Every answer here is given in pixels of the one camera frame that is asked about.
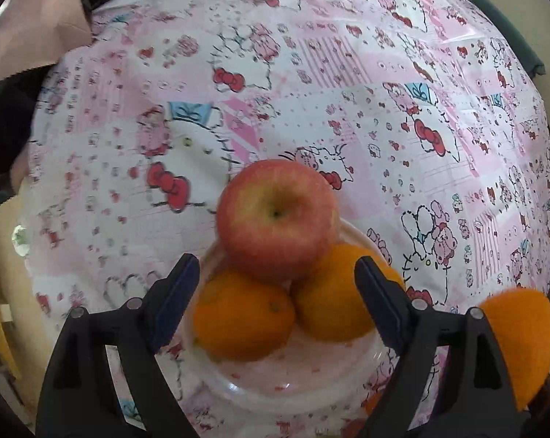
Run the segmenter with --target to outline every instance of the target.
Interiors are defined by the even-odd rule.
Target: floor
[[[550,1],[491,0],[524,35],[546,64],[547,75],[535,83],[545,100],[550,124]],[[0,294],[10,303],[14,327],[10,337],[23,378],[16,387],[24,404],[34,411],[37,406],[43,371],[48,363],[52,342],[42,327],[42,313],[32,294],[23,259],[11,245],[11,232],[17,225],[19,200],[0,207]]]

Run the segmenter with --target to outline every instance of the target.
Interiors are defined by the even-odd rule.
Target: tablecloth
[[[33,126],[23,222],[50,327],[72,307],[144,295],[183,252],[203,255],[221,190],[264,158],[324,176],[412,298],[463,313],[504,288],[547,290],[544,106],[467,0],[144,0],[93,20],[95,42],[53,69]],[[159,363],[203,436],[353,436],[394,369],[385,357],[350,399],[295,416],[213,396],[179,330]]]

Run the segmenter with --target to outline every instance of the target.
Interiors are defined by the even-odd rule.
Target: screw
[[[143,300],[141,300],[141,298],[131,298],[127,301],[127,308],[130,310],[138,310],[142,304]]]
[[[80,318],[83,315],[84,315],[84,308],[82,307],[74,308],[70,312],[70,316],[72,316],[74,319]]]
[[[484,312],[480,308],[472,308],[469,313],[473,319],[483,319],[484,317]]]
[[[428,307],[427,302],[425,300],[422,300],[421,298],[415,298],[411,302],[411,305],[413,305],[413,308],[415,310],[419,310],[419,311],[425,311]]]

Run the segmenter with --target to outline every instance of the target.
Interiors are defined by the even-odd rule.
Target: pink tablecloth
[[[55,328],[203,254],[221,190],[262,158],[325,176],[411,297],[465,312],[503,288],[546,291],[545,110],[468,1],[146,0],[94,23],[95,43],[46,80],[33,127],[28,266]],[[213,397],[179,334],[160,361],[199,432],[253,438],[350,436],[395,364],[389,353],[351,399],[291,417]]]

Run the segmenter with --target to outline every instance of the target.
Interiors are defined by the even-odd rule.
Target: fruit bowl
[[[378,251],[368,237],[343,219],[340,239]],[[200,284],[180,324],[184,353],[213,393],[254,412],[300,414],[335,404],[362,387],[384,352],[376,329],[348,343],[328,343],[309,338],[296,324],[286,346],[264,359],[211,359],[196,344],[192,314],[202,286],[224,259],[220,245],[214,243],[201,260]]]

